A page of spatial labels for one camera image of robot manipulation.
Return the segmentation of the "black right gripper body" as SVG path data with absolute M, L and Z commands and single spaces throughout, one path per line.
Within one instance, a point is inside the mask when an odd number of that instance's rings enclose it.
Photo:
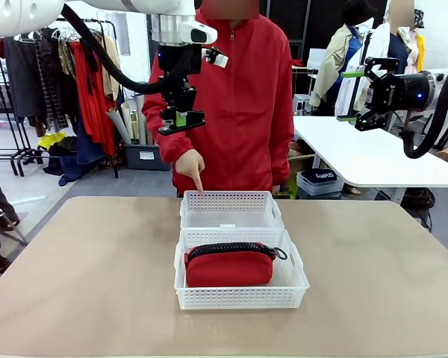
M 367 108 L 372 111 L 423 111 L 433 99 L 433 77 L 427 71 L 409 75 L 385 74 L 368 90 Z

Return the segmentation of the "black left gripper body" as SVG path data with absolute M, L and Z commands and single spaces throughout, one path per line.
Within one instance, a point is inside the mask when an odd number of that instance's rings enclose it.
M 163 72 L 158 78 L 160 93 L 171 92 L 185 88 L 188 75 L 200 73 L 202 45 L 159 45 L 157 56 L 158 67 Z

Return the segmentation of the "person right hand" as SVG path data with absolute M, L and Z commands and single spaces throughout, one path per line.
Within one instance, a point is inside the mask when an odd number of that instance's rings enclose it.
M 188 178 L 191 178 L 199 194 L 204 192 L 201 172 L 205 169 L 205 163 L 201 154 L 195 149 L 183 153 L 175 162 L 175 170 Z

